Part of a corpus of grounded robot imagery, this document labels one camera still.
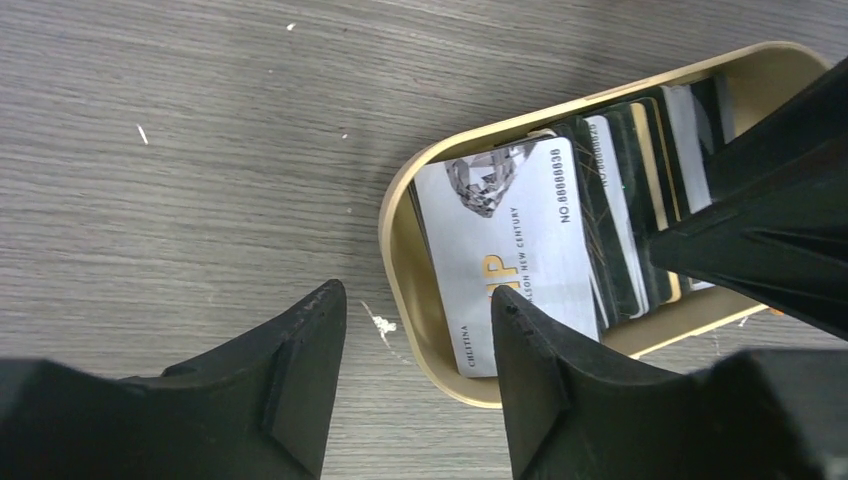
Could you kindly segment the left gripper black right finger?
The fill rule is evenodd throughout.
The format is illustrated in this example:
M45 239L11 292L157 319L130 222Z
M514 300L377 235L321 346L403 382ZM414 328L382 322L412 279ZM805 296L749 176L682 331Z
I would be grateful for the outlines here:
M749 349L689 374L632 359L508 287L491 302L517 479L843 479L847 354Z

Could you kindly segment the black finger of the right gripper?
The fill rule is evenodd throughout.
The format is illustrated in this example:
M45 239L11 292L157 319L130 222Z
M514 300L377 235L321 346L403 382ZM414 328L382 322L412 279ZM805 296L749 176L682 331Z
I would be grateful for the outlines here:
M847 334L847 65L707 164L717 198L655 234L651 262Z

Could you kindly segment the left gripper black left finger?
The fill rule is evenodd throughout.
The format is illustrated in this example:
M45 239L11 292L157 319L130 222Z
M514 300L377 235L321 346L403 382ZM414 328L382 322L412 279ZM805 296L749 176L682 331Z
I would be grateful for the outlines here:
M330 280L157 377L1 362L5 479L317 479L346 335Z

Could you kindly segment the oval wooden card tray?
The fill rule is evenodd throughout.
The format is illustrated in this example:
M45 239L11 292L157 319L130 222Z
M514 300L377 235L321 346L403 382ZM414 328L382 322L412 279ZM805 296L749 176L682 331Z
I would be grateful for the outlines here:
M742 134L830 70L831 63L810 48L769 41L686 65L629 84L466 130L428 145L398 171L384 196L378 226L386 275L415 361L446 395L485 409L501 406L495 378L466 378L457 368L425 236L408 187L418 171L434 161L477 153L515 140L531 129L648 87L727 76L734 97L736 134Z

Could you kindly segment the white VIP diamond card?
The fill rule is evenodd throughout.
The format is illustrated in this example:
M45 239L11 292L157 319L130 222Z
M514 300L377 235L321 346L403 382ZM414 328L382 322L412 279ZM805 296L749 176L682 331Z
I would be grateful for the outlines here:
M599 337L572 142L527 140L431 163L414 189L458 370L494 377L491 297L517 291Z

